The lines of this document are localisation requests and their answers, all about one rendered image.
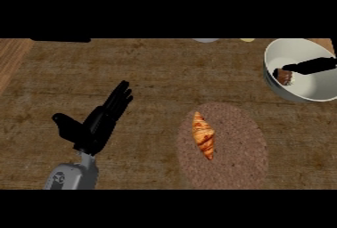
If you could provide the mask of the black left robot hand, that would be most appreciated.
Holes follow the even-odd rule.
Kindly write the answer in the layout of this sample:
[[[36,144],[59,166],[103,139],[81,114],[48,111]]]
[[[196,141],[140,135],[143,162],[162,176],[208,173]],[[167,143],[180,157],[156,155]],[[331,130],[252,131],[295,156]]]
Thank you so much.
[[[121,81],[103,103],[87,116],[82,123],[66,114],[54,113],[59,136],[73,143],[73,149],[94,156],[109,140],[115,123],[133,100],[128,82]]]

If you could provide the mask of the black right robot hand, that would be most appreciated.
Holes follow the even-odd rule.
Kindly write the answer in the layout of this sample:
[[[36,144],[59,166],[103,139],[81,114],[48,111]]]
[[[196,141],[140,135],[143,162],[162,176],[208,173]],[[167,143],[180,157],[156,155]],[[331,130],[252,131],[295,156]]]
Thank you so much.
[[[282,66],[282,70],[292,71],[303,75],[319,73],[337,68],[337,59],[329,57],[319,57],[316,59],[301,61],[294,64],[286,64]]]

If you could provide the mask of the brown cupcake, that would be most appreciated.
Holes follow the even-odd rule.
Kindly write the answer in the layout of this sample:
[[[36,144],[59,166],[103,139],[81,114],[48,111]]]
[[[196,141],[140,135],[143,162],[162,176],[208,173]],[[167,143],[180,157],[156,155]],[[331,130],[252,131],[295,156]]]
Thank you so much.
[[[283,69],[274,69],[271,72],[273,78],[282,86],[292,84],[292,72]]]

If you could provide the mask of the white bowl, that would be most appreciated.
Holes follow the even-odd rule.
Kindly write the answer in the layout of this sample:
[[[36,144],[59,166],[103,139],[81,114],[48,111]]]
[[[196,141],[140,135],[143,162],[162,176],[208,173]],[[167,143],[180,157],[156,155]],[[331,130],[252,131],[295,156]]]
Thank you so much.
[[[288,64],[298,64],[332,53],[304,38],[279,38],[266,47],[263,77],[270,90],[292,102],[328,102],[337,99],[337,69],[307,75],[292,73],[291,84],[282,85],[271,72]]]

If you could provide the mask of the brown round woven placemat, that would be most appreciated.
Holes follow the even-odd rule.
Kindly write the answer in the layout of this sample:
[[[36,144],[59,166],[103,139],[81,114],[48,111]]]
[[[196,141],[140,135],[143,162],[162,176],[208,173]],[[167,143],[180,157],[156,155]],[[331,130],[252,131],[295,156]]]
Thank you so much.
[[[212,160],[192,136],[195,112],[214,129]],[[267,173],[267,144],[248,113],[224,102],[208,102],[187,112],[178,127],[177,159],[196,189],[260,189]]]

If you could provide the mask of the golden croissant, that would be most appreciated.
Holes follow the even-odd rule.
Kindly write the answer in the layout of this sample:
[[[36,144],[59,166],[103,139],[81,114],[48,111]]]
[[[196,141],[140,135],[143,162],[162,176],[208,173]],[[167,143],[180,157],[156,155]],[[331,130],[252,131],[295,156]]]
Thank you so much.
[[[195,112],[192,119],[192,136],[206,160],[212,160],[214,130],[198,111]]]

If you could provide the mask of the pale grey round object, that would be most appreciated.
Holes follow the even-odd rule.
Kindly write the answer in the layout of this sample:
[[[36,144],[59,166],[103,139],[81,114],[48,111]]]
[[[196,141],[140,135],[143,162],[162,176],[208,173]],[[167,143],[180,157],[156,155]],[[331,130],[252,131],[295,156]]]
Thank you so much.
[[[218,38],[192,38],[192,39],[203,44],[212,43],[218,40]]]

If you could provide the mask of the light brown wooden board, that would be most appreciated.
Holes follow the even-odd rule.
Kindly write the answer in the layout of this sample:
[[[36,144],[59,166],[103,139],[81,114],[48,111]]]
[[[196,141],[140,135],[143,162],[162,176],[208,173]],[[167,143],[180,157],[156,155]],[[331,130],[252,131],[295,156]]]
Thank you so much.
[[[32,40],[26,38],[0,38],[0,94],[5,90],[32,44]]]

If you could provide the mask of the black flat object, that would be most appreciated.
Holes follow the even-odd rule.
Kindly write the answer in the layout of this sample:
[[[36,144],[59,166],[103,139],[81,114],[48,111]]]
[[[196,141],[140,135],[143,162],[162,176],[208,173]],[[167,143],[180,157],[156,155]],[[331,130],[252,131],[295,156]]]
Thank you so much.
[[[90,38],[45,38],[45,37],[32,37],[32,41],[38,42],[67,42],[67,43],[88,43]]]

